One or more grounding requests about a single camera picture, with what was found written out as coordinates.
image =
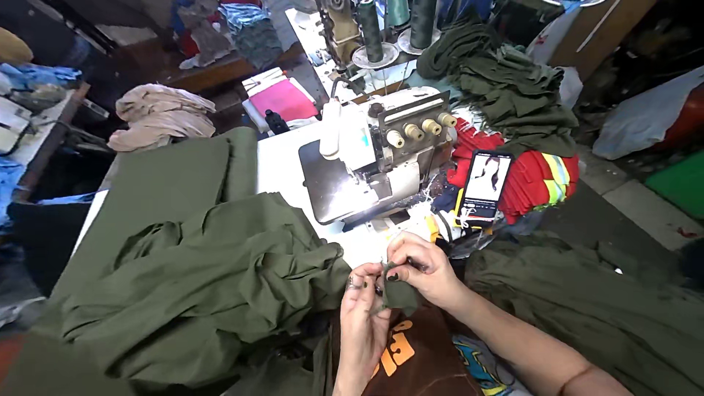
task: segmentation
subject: pink notebook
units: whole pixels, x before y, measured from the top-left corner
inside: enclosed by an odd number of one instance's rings
[[[286,122],[318,114],[310,99],[288,80],[277,82],[249,100],[262,116],[267,110],[271,110]]]

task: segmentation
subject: human hand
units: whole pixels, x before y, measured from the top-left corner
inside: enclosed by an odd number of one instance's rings
[[[389,243],[386,256],[395,265],[386,273],[387,280],[408,282],[442,309],[454,308],[469,290],[455,276],[445,253],[416,234],[403,231]]]
[[[382,284],[383,273],[380,263],[366,263],[350,273],[340,306],[340,363],[333,390],[336,396],[361,395],[386,347],[391,310],[371,314],[382,304],[375,285]]]

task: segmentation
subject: brown shirt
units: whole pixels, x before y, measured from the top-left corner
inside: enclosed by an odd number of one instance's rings
[[[423,305],[408,318],[392,318],[389,342],[363,393],[382,395],[482,395],[437,307]]]

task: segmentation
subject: red fabric stack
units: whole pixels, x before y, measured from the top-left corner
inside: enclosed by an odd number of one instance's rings
[[[498,133],[487,135],[484,132],[477,132],[476,128],[462,118],[457,119],[455,128],[458,141],[452,157],[457,161],[457,170],[449,170],[447,180],[459,188],[464,188],[473,151],[477,149],[501,151],[501,148],[497,149],[497,147],[503,146],[503,139]],[[570,174],[570,183],[566,187],[565,194],[569,197],[577,187],[579,158],[563,157],[562,162]],[[548,162],[540,152],[526,151],[513,161],[498,203],[498,209],[503,212],[509,224],[514,224],[520,216],[532,211],[536,206],[550,202],[550,192],[545,180],[554,180],[554,177]]]

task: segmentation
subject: smartphone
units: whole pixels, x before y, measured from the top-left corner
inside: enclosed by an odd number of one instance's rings
[[[463,228],[488,228],[494,223],[496,208],[513,155],[500,151],[475,150],[458,206]]]

